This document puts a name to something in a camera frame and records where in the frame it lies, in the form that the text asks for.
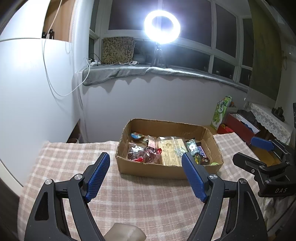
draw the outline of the silver bolt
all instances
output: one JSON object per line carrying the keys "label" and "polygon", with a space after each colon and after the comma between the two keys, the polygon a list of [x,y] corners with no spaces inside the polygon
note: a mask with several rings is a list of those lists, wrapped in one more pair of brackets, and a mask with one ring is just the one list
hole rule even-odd
{"label": "silver bolt", "polygon": [[74,177],[76,180],[80,180],[82,178],[82,175],[81,174],[76,174],[75,177]]}
{"label": "silver bolt", "polygon": [[241,178],[241,179],[239,180],[239,182],[240,182],[241,184],[246,184],[246,183],[247,183],[247,180],[246,180],[246,179],[243,179],[243,178]]}
{"label": "silver bolt", "polygon": [[218,178],[218,176],[217,176],[216,174],[210,174],[210,179],[215,180],[215,179],[217,179],[217,178]]}
{"label": "silver bolt", "polygon": [[45,184],[46,185],[49,185],[49,184],[51,184],[52,183],[52,180],[51,179],[47,179],[46,181],[45,181]]}

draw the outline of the blue textured pad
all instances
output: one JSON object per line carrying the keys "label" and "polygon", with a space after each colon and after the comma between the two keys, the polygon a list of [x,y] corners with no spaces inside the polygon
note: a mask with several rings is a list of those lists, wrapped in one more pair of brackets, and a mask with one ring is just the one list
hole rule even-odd
{"label": "blue textured pad", "polygon": [[182,167],[195,196],[199,198],[202,202],[205,202],[207,199],[207,195],[205,194],[204,183],[198,175],[196,169],[192,165],[190,159],[185,154],[182,156]]}
{"label": "blue textured pad", "polygon": [[272,151],[274,149],[274,145],[272,144],[272,142],[259,137],[252,137],[251,144],[253,146],[256,146],[258,148],[261,148],[267,151]]}
{"label": "blue textured pad", "polygon": [[106,154],[103,159],[101,160],[100,164],[94,171],[91,179],[88,183],[87,194],[85,196],[85,200],[89,203],[93,198],[95,198],[98,194],[98,191],[102,185],[102,182],[105,178],[105,175],[110,166],[110,156]]}

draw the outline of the plaid tablecloth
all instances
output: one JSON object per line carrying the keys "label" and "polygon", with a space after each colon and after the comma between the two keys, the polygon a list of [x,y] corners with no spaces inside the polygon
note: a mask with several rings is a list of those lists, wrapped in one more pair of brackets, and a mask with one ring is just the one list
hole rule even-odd
{"label": "plaid tablecloth", "polygon": [[[235,134],[214,136],[224,165],[218,175],[224,180],[248,180],[258,203],[263,210],[264,199],[257,196],[258,185],[253,175],[234,166],[232,157],[242,152],[253,158],[255,154]],[[48,178],[55,182],[70,179],[93,164],[100,153],[108,152],[110,168],[95,199],[89,203],[94,219],[104,235],[114,223],[128,223],[141,228],[147,240],[182,241],[191,233],[203,203],[197,199],[186,180],[162,180],[118,172],[115,151],[118,142],[91,144],[66,144],[47,142],[39,153],[36,164],[25,184],[18,210],[19,239],[24,240],[25,229],[35,198]],[[74,239],[80,240],[70,211],[68,200],[64,200],[69,230]],[[228,200],[223,201],[220,218],[213,240],[220,237],[227,212]]]}

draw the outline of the leopard print cushion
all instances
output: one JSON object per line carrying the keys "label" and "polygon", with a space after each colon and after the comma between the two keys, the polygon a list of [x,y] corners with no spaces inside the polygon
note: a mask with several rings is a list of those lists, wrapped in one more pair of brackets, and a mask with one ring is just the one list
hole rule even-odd
{"label": "leopard print cushion", "polygon": [[132,37],[103,39],[103,64],[129,63],[133,60],[135,40]]}

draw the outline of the white lace cloth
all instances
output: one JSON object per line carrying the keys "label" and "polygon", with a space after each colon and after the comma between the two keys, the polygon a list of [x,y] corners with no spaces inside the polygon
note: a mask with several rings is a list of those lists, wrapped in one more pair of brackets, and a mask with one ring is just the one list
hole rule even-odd
{"label": "white lace cloth", "polygon": [[256,117],[256,120],[278,140],[289,145],[293,127],[276,118],[271,113],[270,108],[250,102],[246,110],[251,111]]}

